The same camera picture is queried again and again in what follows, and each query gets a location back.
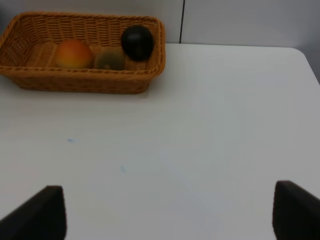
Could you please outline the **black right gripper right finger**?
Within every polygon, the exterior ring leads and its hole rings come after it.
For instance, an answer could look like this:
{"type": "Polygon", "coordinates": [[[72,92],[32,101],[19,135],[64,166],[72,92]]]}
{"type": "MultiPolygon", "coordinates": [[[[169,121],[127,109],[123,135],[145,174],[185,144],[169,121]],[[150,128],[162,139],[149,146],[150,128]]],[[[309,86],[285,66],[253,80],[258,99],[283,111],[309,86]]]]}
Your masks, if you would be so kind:
{"type": "Polygon", "coordinates": [[[292,181],[277,181],[272,227],[277,240],[318,240],[320,199],[292,181]]]}

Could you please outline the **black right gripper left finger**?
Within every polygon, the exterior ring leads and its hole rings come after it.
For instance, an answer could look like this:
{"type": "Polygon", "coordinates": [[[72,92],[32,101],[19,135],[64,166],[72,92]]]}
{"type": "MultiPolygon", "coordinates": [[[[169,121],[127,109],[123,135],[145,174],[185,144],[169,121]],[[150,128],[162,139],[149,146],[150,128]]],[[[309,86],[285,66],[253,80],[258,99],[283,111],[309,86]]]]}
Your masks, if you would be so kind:
{"type": "Polygon", "coordinates": [[[2,240],[64,240],[67,213],[62,186],[48,185],[0,220],[2,240]]]}

